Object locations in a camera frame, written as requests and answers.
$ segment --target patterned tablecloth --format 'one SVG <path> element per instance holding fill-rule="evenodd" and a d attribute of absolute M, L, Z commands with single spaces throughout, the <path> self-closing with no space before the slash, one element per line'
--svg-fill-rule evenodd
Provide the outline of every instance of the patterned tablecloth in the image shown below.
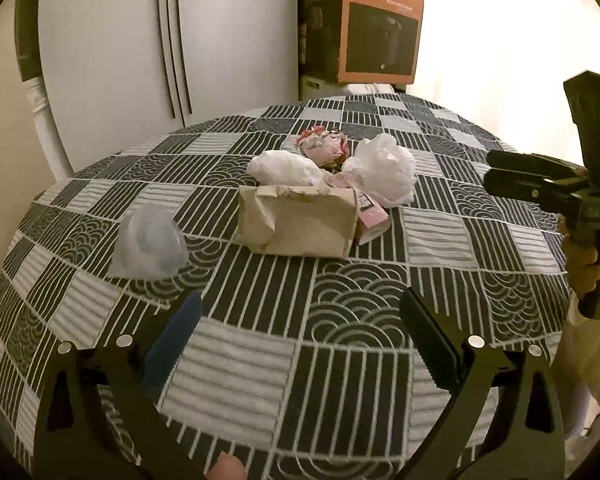
<path fill-rule="evenodd" d="M 416 198 L 345 260 L 263 256 L 234 243 L 237 187 L 263 150 L 294 150 L 314 124 L 353 152 L 388 132 L 417 161 Z M 455 113 L 404 94 L 341 96 L 207 121 L 99 161 L 37 197 L 0 276 L 0 434 L 26 467 L 49 355 L 134 332 L 185 286 L 205 316 L 159 411 L 199 463 L 222 451 L 249 478 L 387 478 L 448 401 L 398 318 L 414 286 L 465 332 L 555 351 L 568 285 L 555 217 L 487 195 L 488 150 L 511 150 Z M 106 278 L 122 217 L 167 208 L 189 265 L 160 282 Z M 481 442 L 485 406 L 461 461 Z"/>

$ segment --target wall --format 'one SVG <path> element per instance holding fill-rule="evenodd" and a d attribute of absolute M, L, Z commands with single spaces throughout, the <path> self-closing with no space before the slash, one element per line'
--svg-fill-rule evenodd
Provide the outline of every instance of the wall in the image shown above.
<path fill-rule="evenodd" d="M 0 6 L 0 266 L 32 198 L 53 181 L 16 62 L 14 0 Z"/>
<path fill-rule="evenodd" d="M 595 0 L 425 0 L 416 79 L 522 152 L 582 163 L 562 83 L 600 73 Z"/>

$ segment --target clear plastic bag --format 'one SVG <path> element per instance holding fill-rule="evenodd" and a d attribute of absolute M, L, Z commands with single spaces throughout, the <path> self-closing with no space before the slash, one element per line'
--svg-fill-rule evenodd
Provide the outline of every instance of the clear plastic bag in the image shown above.
<path fill-rule="evenodd" d="M 356 154 L 342 165 L 343 176 L 382 207 L 413 201 L 415 172 L 413 153 L 398 146 L 390 134 L 361 140 Z"/>
<path fill-rule="evenodd" d="M 188 262 L 184 236 L 169 211 L 144 204 L 120 223 L 107 276 L 163 280 L 176 275 Z"/>
<path fill-rule="evenodd" d="M 297 153 L 267 150 L 247 164 L 247 173 L 263 186 L 322 186 L 327 171 Z"/>

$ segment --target pink box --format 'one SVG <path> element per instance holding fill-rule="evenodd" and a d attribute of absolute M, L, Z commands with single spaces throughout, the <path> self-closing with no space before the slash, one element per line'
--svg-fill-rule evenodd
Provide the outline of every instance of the pink box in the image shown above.
<path fill-rule="evenodd" d="M 391 217 L 382 209 L 369 195 L 351 186 L 341 173 L 336 173 L 329 179 L 331 187 L 352 187 L 358 196 L 358 224 L 356 225 L 356 241 L 358 245 L 364 245 L 378 238 L 389 227 Z"/>

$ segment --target finger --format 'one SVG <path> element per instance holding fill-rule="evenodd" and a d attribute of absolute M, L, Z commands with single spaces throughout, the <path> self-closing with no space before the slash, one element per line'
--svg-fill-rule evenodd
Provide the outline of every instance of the finger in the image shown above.
<path fill-rule="evenodd" d="M 583 176 L 583 177 L 589 176 L 589 170 L 587 168 L 575 168 L 575 173 L 578 176 Z"/>
<path fill-rule="evenodd" d="M 570 236 L 562 241 L 562 251 L 570 267 L 591 265 L 598 260 L 598 250 L 595 247 L 580 247 Z"/>
<path fill-rule="evenodd" d="M 571 231 L 569 231 L 569 228 L 567 227 L 567 222 L 564 221 L 563 216 L 560 216 L 560 219 L 558 220 L 558 231 L 561 235 L 565 236 L 571 233 Z"/>
<path fill-rule="evenodd" d="M 247 470 L 239 459 L 223 451 L 216 465 L 206 474 L 206 478 L 207 480 L 246 480 Z"/>
<path fill-rule="evenodd" d="M 599 280 L 600 266 L 598 265 L 579 267 L 569 272 L 569 285 L 580 299 L 594 290 Z"/>

